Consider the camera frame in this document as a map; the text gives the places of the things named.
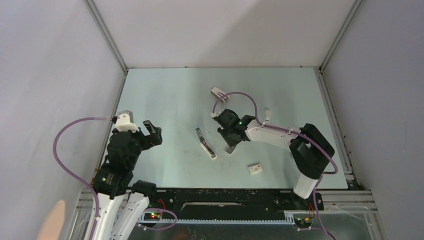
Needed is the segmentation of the white staple box sleeve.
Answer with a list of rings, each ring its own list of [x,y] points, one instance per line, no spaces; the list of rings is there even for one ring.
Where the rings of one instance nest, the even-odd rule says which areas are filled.
[[[251,164],[248,166],[248,171],[250,175],[255,175],[261,173],[263,168],[261,164]]]

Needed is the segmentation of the small white mini stapler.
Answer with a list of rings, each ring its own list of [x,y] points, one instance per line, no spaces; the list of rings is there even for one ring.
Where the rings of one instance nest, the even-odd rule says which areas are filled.
[[[264,121],[269,122],[271,120],[272,112],[269,109],[266,109],[264,112]]]

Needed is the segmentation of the staple tray with staples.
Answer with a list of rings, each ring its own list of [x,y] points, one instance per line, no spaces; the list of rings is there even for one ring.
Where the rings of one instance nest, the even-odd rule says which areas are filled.
[[[228,146],[228,147],[225,149],[225,152],[226,152],[227,154],[231,155],[235,148],[236,148],[235,146]]]

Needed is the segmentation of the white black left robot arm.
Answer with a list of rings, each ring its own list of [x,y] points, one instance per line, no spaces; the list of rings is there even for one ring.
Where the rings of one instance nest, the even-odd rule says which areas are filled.
[[[141,152],[161,145],[163,138],[162,129],[149,120],[143,122],[148,135],[130,120],[118,117],[116,124],[106,146],[106,162],[94,177],[94,207],[86,240],[128,239],[143,211],[153,208],[158,202],[156,185],[138,180],[131,187],[122,214],[117,216]]]

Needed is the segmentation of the white staple remover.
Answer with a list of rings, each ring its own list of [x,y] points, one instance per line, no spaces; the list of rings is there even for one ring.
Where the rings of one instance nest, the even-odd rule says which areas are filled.
[[[222,89],[218,88],[218,87],[213,87],[210,90],[210,93],[217,99],[219,100],[221,103],[225,103],[229,100],[229,96],[228,93],[223,91]]]

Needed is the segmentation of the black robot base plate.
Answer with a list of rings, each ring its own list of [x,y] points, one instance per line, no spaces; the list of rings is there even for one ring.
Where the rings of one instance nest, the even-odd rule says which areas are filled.
[[[303,199],[287,189],[159,188],[149,208],[167,210],[162,219],[179,221],[282,222],[290,213],[316,216],[322,196]]]

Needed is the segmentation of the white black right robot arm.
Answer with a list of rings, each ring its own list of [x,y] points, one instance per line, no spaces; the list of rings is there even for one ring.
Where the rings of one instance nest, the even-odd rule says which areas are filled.
[[[290,196],[291,204],[297,209],[310,204],[310,195],[335,154],[332,145],[315,125],[277,127],[259,122],[252,115],[239,118],[230,109],[214,112],[211,117],[219,124],[217,131],[230,149],[241,142],[262,142],[289,151],[300,172]]]

